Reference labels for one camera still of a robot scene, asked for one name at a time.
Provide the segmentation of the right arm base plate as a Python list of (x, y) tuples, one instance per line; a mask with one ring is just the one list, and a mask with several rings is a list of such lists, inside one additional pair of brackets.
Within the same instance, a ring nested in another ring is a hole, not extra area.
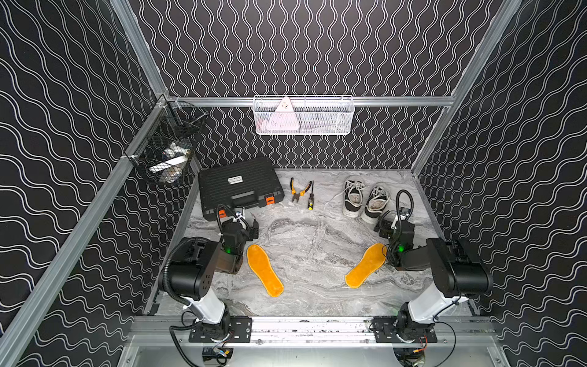
[(374, 317), (368, 329), (376, 343), (436, 343), (434, 324), (419, 324), (409, 317)]

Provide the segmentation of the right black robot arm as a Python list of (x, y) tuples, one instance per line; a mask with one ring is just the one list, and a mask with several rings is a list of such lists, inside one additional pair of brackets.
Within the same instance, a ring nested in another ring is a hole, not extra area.
[(384, 251), (388, 263), (403, 272), (431, 270), (433, 283), (420, 296), (405, 303), (397, 322), (403, 327), (431, 325), (451, 307), (492, 290), (494, 281), (469, 241), (426, 240), (414, 246), (414, 225), (402, 218), (376, 222), (375, 231), (388, 240)]

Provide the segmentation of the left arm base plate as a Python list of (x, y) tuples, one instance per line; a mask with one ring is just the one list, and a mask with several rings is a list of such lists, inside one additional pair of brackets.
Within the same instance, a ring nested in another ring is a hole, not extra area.
[(249, 343), (253, 320), (250, 317), (234, 316), (219, 324), (201, 323), (190, 331), (190, 343)]

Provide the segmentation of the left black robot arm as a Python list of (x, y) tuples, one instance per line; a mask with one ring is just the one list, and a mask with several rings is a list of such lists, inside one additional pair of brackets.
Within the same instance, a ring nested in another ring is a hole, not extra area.
[(183, 238), (175, 246), (157, 280), (160, 291), (182, 304), (205, 325), (224, 325), (226, 304), (212, 290), (215, 273), (235, 275), (242, 267), (245, 244), (258, 238), (258, 221), (239, 219), (221, 222), (217, 241), (203, 237)]

